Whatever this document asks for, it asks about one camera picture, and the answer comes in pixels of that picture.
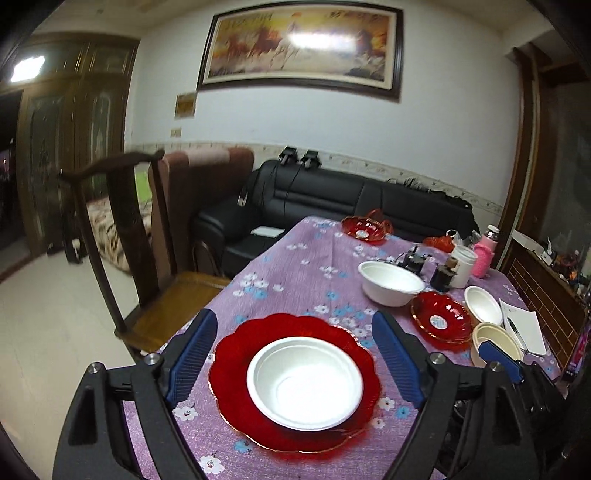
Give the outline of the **framed horse painting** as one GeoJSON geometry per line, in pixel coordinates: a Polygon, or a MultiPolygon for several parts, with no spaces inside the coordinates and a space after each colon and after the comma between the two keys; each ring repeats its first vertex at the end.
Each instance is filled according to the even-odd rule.
{"type": "Polygon", "coordinates": [[[197,87],[295,86],[399,101],[404,12],[355,1],[287,1],[218,13],[197,87]]]}

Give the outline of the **wooden sideboard with clutter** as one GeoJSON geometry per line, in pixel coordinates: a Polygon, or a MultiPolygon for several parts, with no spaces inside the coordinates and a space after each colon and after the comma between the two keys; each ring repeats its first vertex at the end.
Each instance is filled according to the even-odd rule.
{"type": "Polygon", "coordinates": [[[564,371],[575,354],[587,312],[568,284],[538,256],[539,250],[533,239],[514,230],[501,271],[537,314],[541,332],[564,371]]]}

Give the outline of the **white lined notebook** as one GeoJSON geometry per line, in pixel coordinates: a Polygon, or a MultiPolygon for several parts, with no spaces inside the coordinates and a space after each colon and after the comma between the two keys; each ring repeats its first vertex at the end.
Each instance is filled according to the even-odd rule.
{"type": "Polygon", "coordinates": [[[546,356],[548,351],[546,348],[544,337],[542,335],[537,314],[533,311],[528,311],[509,305],[503,300],[500,300],[499,304],[503,313],[503,326],[505,330],[509,333],[509,335],[513,338],[513,340],[518,344],[518,346],[520,347],[519,341],[515,336],[514,332],[512,331],[511,327],[509,326],[509,323],[507,322],[507,317],[510,317],[513,320],[519,332],[525,339],[525,342],[529,349],[528,354],[540,357],[546,356]]]}

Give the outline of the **large red scalloped plate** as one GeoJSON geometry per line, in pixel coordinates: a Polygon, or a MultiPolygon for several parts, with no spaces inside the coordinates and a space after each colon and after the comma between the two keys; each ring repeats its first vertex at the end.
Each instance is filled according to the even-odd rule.
{"type": "Polygon", "coordinates": [[[208,383],[229,426],[286,454],[341,447],[368,426],[382,391],[374,357],[352,333],[287,313],[223,338],[208,383]]]}

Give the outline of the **black bottle with cork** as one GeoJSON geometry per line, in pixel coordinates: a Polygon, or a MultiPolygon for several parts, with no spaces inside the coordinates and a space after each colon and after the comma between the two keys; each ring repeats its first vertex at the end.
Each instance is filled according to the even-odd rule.
{"type": "Polygon", "coordinates": [[[431,287],[440,293],[447,293],[456,276],[457,265],[458,260],[454,257],[449,257],[444,264],[439,265],[430,280],[431,287]]]}

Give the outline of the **wide white paper bowl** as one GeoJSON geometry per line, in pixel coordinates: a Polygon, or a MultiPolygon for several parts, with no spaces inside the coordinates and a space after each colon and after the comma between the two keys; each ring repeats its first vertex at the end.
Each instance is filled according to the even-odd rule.
{"type": "Polygon", "coordinates": [[[356,413],[365,380],[353,358],[338,346],[295,336],[273,341],[253,356],[246,387],[254,406],[273,423],[318,432],[356,413]]]}

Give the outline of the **far red glass dish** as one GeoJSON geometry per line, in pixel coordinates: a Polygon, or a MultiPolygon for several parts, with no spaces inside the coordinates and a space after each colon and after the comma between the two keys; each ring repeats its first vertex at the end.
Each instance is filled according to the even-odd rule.
{"type": "Polygon", "coordinates": [[[342,232],[346,235],[369,244],[384,242],[388,235],[388,230],[382,222],[369,217],[346,217],[342,219],[341,225],[342,232]]]}

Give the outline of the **purple floral tablecloth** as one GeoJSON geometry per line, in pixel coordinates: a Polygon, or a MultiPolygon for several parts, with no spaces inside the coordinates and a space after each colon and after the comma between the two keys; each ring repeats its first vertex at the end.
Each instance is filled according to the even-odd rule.
{"type": "Polygon", "coordinates": [[[391,236],[381,246],[342,232],[338,222],[304,219],[254,259],[209,304],[224,338],[246,321],[273,313],[310,315],[352,333],[376,360],[381,394],[363,431],[322,454],[281,455],[228,425],[208,384],[207,357],[190,396],[173,414],[209,479],[380,479],[398,455],[416,410],[402,399],[372,336],[378,310],[362,289],[359,265],[394,260],[412,243],[391,236]]]}

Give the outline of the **black leather sofa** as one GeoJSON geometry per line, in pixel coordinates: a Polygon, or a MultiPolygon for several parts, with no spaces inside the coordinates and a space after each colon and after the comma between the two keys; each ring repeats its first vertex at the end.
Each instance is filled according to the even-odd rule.
{"type": "Polygon", "coordinates": [[[441,191],[414,188],[324,168],[305,169],[267,160],[238,193],[194,214],[190,228],[214,265],[229,278],[270,249],[276,238],[258,227],[287,232],[308,216],[335,222],[379,210],[399,237],[421,242],[455,230],[466,238],[480,230],[472,205],[441,191]]]}

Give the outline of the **beige plastic bowl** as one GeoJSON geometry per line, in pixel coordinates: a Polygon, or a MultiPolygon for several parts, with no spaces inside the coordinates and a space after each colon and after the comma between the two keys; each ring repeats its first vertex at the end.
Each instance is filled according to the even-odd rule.
{"type": "Polygon", "coordinates": [[[479,354],[479,347],[486,341],[492,341],[515,361],[524,359],[520,347],[505,329],[491,323],[480,323],[473,329],[470,350],[471,361],[476,367],[483,368],[486,364],[479,354]]]}

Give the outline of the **white plastic jar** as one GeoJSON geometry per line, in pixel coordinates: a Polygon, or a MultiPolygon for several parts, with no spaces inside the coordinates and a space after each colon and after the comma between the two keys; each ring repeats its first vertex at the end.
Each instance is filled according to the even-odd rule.
{"type": "Polygon", "coordinates": [[[463,289],[468,284],[477,260],[477,254],[466,246],[457,245],[450,257],[457,261],[455,275],[450,285],[455,289],[463,289]]]}

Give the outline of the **small white paper bowl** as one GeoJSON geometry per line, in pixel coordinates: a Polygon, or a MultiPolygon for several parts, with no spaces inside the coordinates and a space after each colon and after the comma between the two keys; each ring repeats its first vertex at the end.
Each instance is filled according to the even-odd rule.
{"type": "Polygon", "coordinates": [[[469,313],[477,324],[503,324],[503,313],[498,301],[485,289],[469,286],[464,292],[464,300],[469,313]]]}

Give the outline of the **phone on round stand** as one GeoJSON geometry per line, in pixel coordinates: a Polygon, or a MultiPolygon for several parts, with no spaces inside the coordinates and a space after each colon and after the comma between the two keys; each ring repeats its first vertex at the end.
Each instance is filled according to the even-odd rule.
{"type": "Polygon", "coordinates": [[[570,360],[565,367],[562,375],[562,380],[571,383],[573,382],[578,374],[580,373],[587,351],[587,344],[589,342],[590,335],[590,319],[587,319],[583,330],[575,344],[575,349],[570,357],[570,360]]]}

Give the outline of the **dark wooden chair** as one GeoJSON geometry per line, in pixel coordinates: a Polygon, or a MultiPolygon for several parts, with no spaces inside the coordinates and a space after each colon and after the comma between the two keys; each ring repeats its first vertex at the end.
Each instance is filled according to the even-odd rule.
{"type": "Polygon", "coordinates": [[[135,361],[158,351],[181,327],[228,286],[228,279],[197,272],[179,272],[173,248],[158,163],[164,151],[153,154],[123,153],[100,159],[77,171],[61,170],[60,179],[70,185],[84,245],[107,309],[115,336],[135,361]],[[151,167],[160,209],[165,251],[171,277],[159,283],[156,260],[139,210],[134,169],[151,167]],[[97,175],[106,177],[111,213],[138,296],[138,305],[127,316],[120,312],[95,240],[83,183],[97,175]]]}

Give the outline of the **deep white paper bowl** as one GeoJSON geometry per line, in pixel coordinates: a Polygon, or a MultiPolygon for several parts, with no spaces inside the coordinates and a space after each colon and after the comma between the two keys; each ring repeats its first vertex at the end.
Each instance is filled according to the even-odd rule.
{"type": "Polygon", "coordinates": [[[416,274],[384,262],[362,262],[358,272],[362,277],[363,293],[382,306],[406,306],[426,288],[425,282],[416,274]]]}

